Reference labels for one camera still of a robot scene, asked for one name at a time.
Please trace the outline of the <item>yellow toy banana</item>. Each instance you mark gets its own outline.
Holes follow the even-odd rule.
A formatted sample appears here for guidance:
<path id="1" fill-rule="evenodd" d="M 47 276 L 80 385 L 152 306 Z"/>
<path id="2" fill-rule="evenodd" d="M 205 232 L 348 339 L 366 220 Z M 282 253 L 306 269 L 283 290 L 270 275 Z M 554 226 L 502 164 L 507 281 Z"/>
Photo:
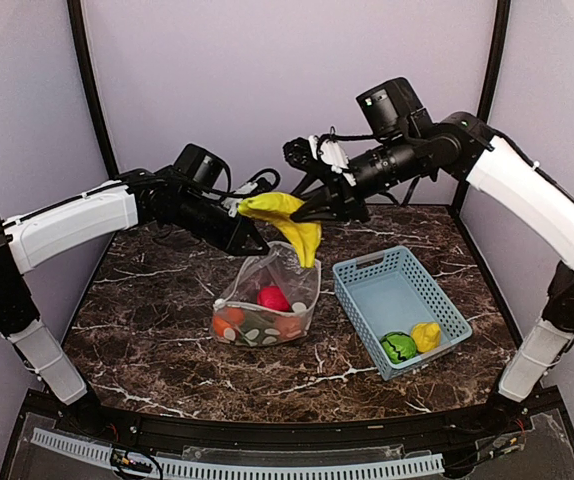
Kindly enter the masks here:
<path id="1" fill-rule="evenodd" d="M 313 268 L 316 252 L 322 240 L 322 227 L 318 222 L 295 222 L 291 215 L 304 202 L 281 192 L 262 193 L 243 199 L 237 207 L 239 214 L 262 220 L 278 229 L 294 248 L 300 266 Z"/>

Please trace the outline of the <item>red toy apple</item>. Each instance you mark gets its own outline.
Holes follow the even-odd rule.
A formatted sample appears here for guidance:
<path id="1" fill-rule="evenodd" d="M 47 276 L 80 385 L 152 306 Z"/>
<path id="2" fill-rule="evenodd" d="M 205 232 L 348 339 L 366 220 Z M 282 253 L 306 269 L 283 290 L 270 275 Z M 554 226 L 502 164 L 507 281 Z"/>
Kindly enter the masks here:
<path id="1" fill-rule="evenodd" d="M 291 310 L 289 301 L 276 285 L 261 288 L 257 295 L 257 304 L 280 312 L 289 312 Z"/>

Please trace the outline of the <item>clear dotted zip top bag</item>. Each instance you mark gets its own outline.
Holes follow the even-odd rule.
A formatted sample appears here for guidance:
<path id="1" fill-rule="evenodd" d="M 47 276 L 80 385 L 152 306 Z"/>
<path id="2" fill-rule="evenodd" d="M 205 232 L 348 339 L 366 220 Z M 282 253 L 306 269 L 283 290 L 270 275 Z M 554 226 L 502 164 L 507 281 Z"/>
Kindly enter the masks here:
<path id="1" fill-rule="evenodd" d="M 307 336 L 322 285 L 322 264 L 300 264 L 294 247 L 273 241 L 264 256 L 247 258 L 213 304 L 216 341 L 248 348 L 273 347 Z"/>

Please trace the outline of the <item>orange toy orange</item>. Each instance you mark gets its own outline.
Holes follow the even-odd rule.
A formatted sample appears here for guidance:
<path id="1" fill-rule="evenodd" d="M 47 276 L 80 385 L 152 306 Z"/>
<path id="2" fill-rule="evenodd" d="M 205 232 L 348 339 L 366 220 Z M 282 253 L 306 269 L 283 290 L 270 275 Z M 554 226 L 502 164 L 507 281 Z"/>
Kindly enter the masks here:
<path id="1" fill-rule="evenodd" d="M 238 336 L 239 327 L 244 323 L 245 314 L 237 307 L 225 307 L 213 315 L 212 327 L 219 340 L 233 342 Z"/>

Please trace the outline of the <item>orange green toy mango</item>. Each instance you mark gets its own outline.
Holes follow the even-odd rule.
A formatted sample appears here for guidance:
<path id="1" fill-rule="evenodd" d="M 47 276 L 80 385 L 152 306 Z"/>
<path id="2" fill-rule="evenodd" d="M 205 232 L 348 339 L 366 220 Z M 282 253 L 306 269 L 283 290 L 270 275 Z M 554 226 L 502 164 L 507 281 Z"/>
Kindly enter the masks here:
<path id="1" fill-rule="evenodd" d="M 300 317 L 279 316 L 274 322 L 281 340 L 293 340 L 298 338 L 303 331 Z"/>

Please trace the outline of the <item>yellow toy pepper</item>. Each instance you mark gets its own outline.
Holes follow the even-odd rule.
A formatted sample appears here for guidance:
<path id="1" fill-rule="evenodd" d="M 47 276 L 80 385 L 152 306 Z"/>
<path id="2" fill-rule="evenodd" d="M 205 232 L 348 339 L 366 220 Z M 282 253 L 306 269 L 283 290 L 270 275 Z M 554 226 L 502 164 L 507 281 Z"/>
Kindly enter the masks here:
<path id="1" fill-rule="evenodd" d="M 436 322 L 418 323 L 410 333 L 420 354 L 436 349 L 440 345 L 441 335 L 440 325 Z"/>

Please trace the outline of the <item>green toy avocado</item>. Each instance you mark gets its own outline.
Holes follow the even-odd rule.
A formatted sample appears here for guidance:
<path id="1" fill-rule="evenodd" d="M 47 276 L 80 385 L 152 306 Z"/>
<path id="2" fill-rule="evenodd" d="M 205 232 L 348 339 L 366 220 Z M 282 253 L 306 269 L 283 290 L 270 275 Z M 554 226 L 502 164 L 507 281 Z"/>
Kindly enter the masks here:
<path id="1" fill-rule="evenodd" d="M 238 326 L 237 341 L 247 347 L 277 344 L 280 332 L 258 311 L 244 310 L 243 322 Z"/>

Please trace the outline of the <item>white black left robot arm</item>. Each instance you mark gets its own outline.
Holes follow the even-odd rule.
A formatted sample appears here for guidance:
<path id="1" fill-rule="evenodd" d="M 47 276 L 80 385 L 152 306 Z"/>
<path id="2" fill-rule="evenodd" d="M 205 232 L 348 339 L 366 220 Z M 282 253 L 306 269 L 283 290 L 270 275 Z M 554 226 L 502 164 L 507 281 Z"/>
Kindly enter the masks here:
<path id="1" fill-rule="evenodd" d="M 45 264 L 63 263 L 89 244 L 150 223 L 178 227 L 229 256 L 263 255 L 268 245 L 238 204 L 273 190 L 273 169 L 253 174 L 239 187 L 229 165 L 212 152 L 188 144 L 176 161 L 156 171 L 119 174 L 99 186 L 29 213 L 0 216 L 0 337 L 65 406 L 87 436 L 108 427 L 107 412 L 92 400 L 88 382 L 41 317 L 28 277 Z"/>

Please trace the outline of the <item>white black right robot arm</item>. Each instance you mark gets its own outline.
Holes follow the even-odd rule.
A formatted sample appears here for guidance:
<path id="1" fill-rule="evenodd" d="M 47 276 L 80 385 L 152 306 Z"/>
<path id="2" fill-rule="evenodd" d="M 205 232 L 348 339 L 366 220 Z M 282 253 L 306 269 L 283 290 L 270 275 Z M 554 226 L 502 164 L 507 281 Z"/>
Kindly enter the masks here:
<path id="1" fill-rule="evenodd" d="M 558 257 L 539 317 L 500 375 L 492 400 L 478 410 L 478 426 L 497 434 L 574 343 L 574 198 L 507 134 L 478 117 L 459 111 L 434 121 L 403 77 L 356 101 L 374 148 L 349 157 L 335 132 L 285 145 L 286 161 L 304 173 L 295 191 L 304 201 L 295 221 L 365 222 L 370 197 L 443 172 L 530 230 Z"/>

